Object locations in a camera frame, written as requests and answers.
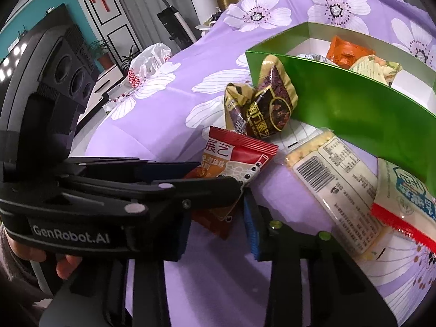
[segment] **red package edge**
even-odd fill
[[[220,140],[233,146],[243,146],[264,153],[265,155],[270,155],[271,157],[274,157],[278,151],[277,145],[213,126],[211,126],[209,130],[209,138]]]
[[[373,203],[371,205],[371,214],[395,230],[403,231],[405,235],[423,244],[432,252],[436,252],[436,242],[408,222],[401,220],[398,216],[383,208],[381,205]]]

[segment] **green box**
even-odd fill
[[[257,83],[265,56],[276,55],[299,96],[293,118],[332,129],[340,138],[401,166],[422,180],[435,196],[436,116],[432,112],[366,76],[287,55],[311,38],[330,41],[335,35],[373,49],[380,58],[400,62],[406,73],[416,77],[416,84],[428,88],[428,108],[436,106],[436,73],[430,67],[389,43],[318,23],[300,24],[247,50],[253,82]]]

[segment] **purple tablecloth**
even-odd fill
[[[242,0],[120,104],[97,129],[86,155],[198,160],[209,126],[225,126],[227,83],[251,82],[244,52],[305,21],[370,34],[436,69],[436,27],[427,13],[402,0]],[[292,122],[274,142],[283,150],[314,130]],[[374,157],[356,152],[376,170]],[[269,165],[252,188],[260,204],[293,228],[312,234],[332,228],[328,214],[285,167]],[[379,260],[361,267],[400,324],[436,276],[429,251],[396,235]],[[174,327],[263,325],[270,264],[250,255],[240,218],[227,241],[193,223],[185,255],[180,262],[166,262],[165,274]]]

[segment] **orange snack package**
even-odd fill
[[[185,178],[229,176],[243,187],[275,156],[278,147],[228,130],[210,127],[209,140],[201,158],[201,166]],[[239,205],[192,212],[192,219],[223,239],[228,237],[233,216]]]
[[[373,55],[376,52],[372,49],[342,40],[334,36],[327,52],[327,59],[333,61],[343,69],[349,69],[362,56]]]

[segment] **human hand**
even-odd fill
[[[6,231],[5,234],[12,252],[14,252],[17,257],[20,257],[25,261],[34,261],[38,263],[44,262],[46,260],[47,254],[44,251],[14,241],[11,237],[9,237]],[[81,257],[65,255],[60,261],[57,262],[56,273],[60,278],[68,279],[68,277],[78,267],[81,260]]]

